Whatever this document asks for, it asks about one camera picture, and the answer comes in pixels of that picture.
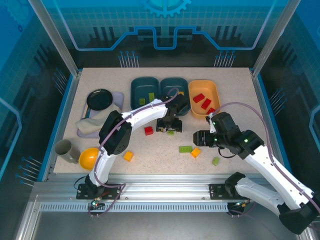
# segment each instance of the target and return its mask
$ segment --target dark green tray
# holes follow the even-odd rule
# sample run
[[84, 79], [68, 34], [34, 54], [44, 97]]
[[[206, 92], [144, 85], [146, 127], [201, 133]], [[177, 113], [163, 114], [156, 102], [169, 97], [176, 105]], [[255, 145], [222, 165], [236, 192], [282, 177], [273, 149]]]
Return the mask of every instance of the dark green tray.
[[152, 93], [154, 94], [155, 99], [160, 96], [158, 79], [151, 76], [138, 77], [134, 79], [131, 82], [131, 109], [138, 109], [143, 105], [152, 102], [152, 98], [150, 99], [150, 94], [152, 95]]
[[[176, 114], [177, 117], [184, 116], [190, 110], [188, 82], [182, 77], [167, 77], [160, 82], [161, 95], [167, 95], [172, 88], [178, 88], [179, 92], [183, 92], [184, 96], [188, 99], [188, 106]], [[172, 97], [175, 93], [175, 91], [172, 91], [170, 96]]]

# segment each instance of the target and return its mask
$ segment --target orange bowl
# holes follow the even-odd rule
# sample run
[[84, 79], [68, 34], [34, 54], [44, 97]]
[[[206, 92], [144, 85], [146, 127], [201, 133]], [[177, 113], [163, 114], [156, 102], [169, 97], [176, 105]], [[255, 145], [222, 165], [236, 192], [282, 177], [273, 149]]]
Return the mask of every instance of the orange bowl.
[[[205, 119], [208, 116], [207, 112], [210, 108], [218, 109], [220, 107], [220, 99], [218, 94], [217, 85], [211, 80], [193, 80], [189, 83], [189, 96], [192, 116], [196, 119]], [[194, 97], [203, 94], [204, 99], [198, 103], [194, 102]], [[201, 105], [205, 99], [210, 99], [211, 103], [206, 109], [203, 109]]]
[[99, 149], [97, 147], [90, 147], [81, 153], [79, 164], [83, 169], [91, 171], [95, 166], [98, 156]]

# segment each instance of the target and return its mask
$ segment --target red lego brick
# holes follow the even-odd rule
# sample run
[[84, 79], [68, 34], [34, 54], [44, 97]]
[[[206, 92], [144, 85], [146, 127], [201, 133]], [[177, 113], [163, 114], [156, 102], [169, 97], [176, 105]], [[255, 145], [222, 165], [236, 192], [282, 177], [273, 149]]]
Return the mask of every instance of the red lego brick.
[[200, 93], [199, 95], [195, 96], [193, 98], [193, 101], [197, 104], [198, 102], [200, 102], [201, 100], [205, 99], [205, 95], [203, 95], [202, 93]]
[[154, 129], [152, 128], [152, 126], [148, 126], [144, 128], [144, 132], [145, 132], [145, 135], [148, 136], [148, 135], [154, 134]]
[[207, 98], [201, 105], [201, 108], [203, 109], [207, 109], [209, 104], [211, 103], [211, 100], [209, 98]]
[[210, 107], [210, 109], [209, 109], [209, 111], [206, 113], [206, 114], [210, 114], [210, 113], [214, 113], [216, 110], [214, 109], [214, 108], [212, 108], [212, 107]]

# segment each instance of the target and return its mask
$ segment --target beige countertop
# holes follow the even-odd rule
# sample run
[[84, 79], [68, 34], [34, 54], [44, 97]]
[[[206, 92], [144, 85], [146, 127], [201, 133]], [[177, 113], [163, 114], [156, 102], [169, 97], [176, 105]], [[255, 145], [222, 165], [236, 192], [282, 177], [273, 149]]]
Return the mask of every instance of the beige countertop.
[[[130, 108], [130, 85], [137, 77], [150, 76], [159, 81], [167, 77], [182, 77], [188, 82], [196, 79], [208, 79], [216, 83], [221, 104], [243, 102], [251, 105], [259, 112], [260, 106], [254, 90], [248, 68], [84, 68], [73, 100], [69, 119], [64, 132], [64, 139], [69, 139], [80, 151], [89, 147], [98, 147], [98, 138], [81, 138], [77, 135], [75, 122], [81, 119], [87, 95], [96, 89], [104, 88], [111, 92], [124, 93], [123, 112]], [[249, 109], [233, 105], [223, 111], [231, 114], [234, 122], [242, 131], [250, 129], [256, 132], [264, 141], [266, 134], [260, 119]], [[216, 148], [200, 147], [201, 154], [194, 159], [189, 153], [179, 153], [179, 146], [193, 146], [193, 134], [199, 130], [209, 130], [205, 120], [195, 119], [191, 111], [180, 117], [183, 122], [182, 133], [173, 136], [155, 132], [156, 121], [148, 123], [154, 134], [145, 136], [141, 127], [131, 135], [128, 151], [134, 153], [131, 162], [123, 159], [125, 152], [115, 160], [110, 173], [113, 174], [244, 174], [257, 171], [238, 156], [232, 159], [220, 157], [218, 166], [212, 165], [214, 157], [219, 157]], [[230, 155], [228, 150], [222, 154]], [[58, 157], [54, 172], [59, 173], [88, 173], [79, 164], [68, 163]]]

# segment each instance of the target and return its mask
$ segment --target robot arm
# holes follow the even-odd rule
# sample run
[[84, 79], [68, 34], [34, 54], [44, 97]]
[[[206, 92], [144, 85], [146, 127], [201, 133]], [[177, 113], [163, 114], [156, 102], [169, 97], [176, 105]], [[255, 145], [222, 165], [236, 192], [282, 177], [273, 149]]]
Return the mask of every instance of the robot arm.
[[[232, 117], [226, 113], [211, 113], [207, 117], [210, 130], [201, 130], [193, 135], [197, 146], [229, 149], [231, 153], [256, 168], [276, 191], [269, 190], [236, 172], [225, 181], [225, 188], [231, 196], [247, 197], [268, 208], [279, 216], [280, 221], [290, 231], [301, 234], [318, 216], [318, 211], [288, 178], [299, 186], [303, 192], [320, 205], [320, 193], [315, 194], [310, 188], [299, 182], [278, 160], [271, 160], [268, 148], [263, 140], [253, 131], [240, 131]], [[278, 166], [283, 176], [275, 167]]]
[[102, 153], [96, 166], [96, 172], [93, 169], [85, 179], [87, 187], [92, 192], [96, 192], [96, 188], [101, 186], [97, 179], [101, 183], [108, 181], [109, 172], [116, 157], [128, 147], [131, 133], [137, 128], [158, 119], [156, 127], [158, 132], [167, 130], [181, 131], [182, 121], [175, 117], [175, 114], [188, 105], [188, 100], [184, 95], [179, 94], [172, 101], [165, 104], [168, 99], [168, 96], [162, 99], [155, 99], [151, 103], [129, 112], [119, 113], [113, 111], [110, 113], [99, 132], [100, 144], [103, 143], [106, 136], [120, 121], [129, 116], [131, 117], [121, 124], [101, 148]]

